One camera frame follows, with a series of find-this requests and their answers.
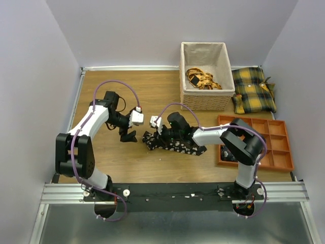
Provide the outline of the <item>black floral tie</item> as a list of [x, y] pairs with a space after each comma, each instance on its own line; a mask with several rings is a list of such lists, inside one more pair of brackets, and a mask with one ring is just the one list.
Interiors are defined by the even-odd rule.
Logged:
[[171, 142], [162, 142], [160, 138], [157, 138], [149, 132], [145, 132], [142, 137], [142, 142], [146, 144], [149, 150], [163, 149], [168, 151], [174, 151], [181, 154], [200, 156], [207, 151], [205, 146], [187, 146], [184, 142], [179, 140], [172, 140]]

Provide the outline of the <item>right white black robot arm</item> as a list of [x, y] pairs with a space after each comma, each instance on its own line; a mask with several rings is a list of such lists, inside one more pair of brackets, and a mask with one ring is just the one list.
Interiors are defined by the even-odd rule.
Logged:
[[224, 145], [238, 163], [231, 196], [245, 199], [251, 195], [257, 165], [267, 150], [266, 140], [260, 133], [239, 118], [217, 127], [192, 127], [179, 112], [173, 112], [168, 116], [168, 123], [169, 128], [161, 122], [161, 117], [151, 119], [151, 126], [156, 129], [154, 138], [163, 147], [199, 155], [206, 150], [206, 145]]

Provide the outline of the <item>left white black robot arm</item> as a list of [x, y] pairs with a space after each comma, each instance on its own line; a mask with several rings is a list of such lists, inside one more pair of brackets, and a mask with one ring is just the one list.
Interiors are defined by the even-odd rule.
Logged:
[[136, 142], [136, 132], [129, 129], [144, 122], [140, 104], [123, 115], [117, 109], [119, 100], [121, 96], [114, 91], [107, 91], [102, 99], [93, 99], [81, 121], [68, 132], [58, 134], [55, 140], [56, 173], [75, 177], [87, 192], [94, 193], [102, 201], [118, 196], [113, 192], [111, 177], [96, 168], [94, 136], [102, 125], [106, 125], [109, 130], [119, 129], [121, 142]]

